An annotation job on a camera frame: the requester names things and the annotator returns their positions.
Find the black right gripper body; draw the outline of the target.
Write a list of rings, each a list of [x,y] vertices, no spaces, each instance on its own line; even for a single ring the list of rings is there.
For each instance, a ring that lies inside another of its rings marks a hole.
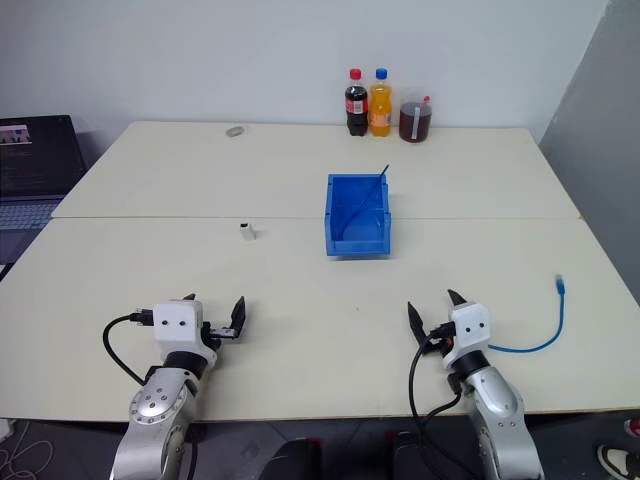
[[[442,357],[445,357],[453,348],[454,338],[455,324],[453,322],[441,324],[429,331],[423,353],[439,352]]]

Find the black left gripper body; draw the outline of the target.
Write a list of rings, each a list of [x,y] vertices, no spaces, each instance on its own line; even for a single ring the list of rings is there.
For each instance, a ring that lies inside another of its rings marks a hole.
[[[237,337],[238,330],[231,327],[213,328],[209,322],[204,322],[201,328],[202,343],[211,350],[219,350],[223,340]]]

